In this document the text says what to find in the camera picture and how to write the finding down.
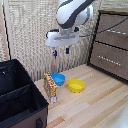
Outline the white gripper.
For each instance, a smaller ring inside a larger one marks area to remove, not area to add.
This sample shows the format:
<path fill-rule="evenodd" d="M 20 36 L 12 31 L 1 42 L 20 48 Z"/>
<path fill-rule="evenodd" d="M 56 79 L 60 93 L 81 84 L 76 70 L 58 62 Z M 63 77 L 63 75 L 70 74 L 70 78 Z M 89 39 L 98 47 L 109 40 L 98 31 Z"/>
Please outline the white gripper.
<path fill-rule="evenodd" d="M 59 29 L 50 30 L 46 34 L 47 40 L 46 45 L 48 47 L 58 47 L 76 44 L 79 41 L 79 28 L 75 27 L 71 31 L 64 29 L 60 31 Z M 70 53 L 70 48 L 66 48 L 66 54 Z M 53 55 L 57 57 L 57 50 L 53 51 Z"/>

